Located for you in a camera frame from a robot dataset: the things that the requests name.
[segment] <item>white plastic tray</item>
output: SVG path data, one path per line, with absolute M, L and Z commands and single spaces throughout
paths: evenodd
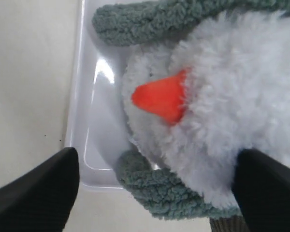
M 132 0 L 82 0 L 65 146 L 77 149 L 81 182 L 89 190 L 121 189 L 113 166 L 131 148 L 120 95 L 128 48 L 102 43 L 91 24 L 104 4 Z

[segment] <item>white floor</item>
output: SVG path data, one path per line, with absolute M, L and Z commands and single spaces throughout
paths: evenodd
M 80 0 L 0 0 L 0 187 L 62 148 Z M 151 218 L 127 193 L 80 189 L 66 232 L 209 232 Z

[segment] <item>brown fabric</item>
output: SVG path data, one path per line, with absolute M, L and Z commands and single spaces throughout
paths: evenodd
M 210 219 L 212 232 L 249 232 L 243 217 Z

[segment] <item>plush toy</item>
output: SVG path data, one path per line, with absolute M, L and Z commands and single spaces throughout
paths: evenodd
M 93 25 L 108 44 L 141 44 L 122 95 L 142 156 L 128 152 L 116 171 L 154 216 L 240 215 L 231 185 L 243 149 L 290 167 L 290 0 L 104 6 Z

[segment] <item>orange carrot nose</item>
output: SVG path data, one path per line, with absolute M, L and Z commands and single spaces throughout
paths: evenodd
M 175 76 L 150 82 L 137 87 L 132 94 L 132 102 L 140 109 L 164 118 L 173 124 L 178 122 L 183 113 L 186 71 Z

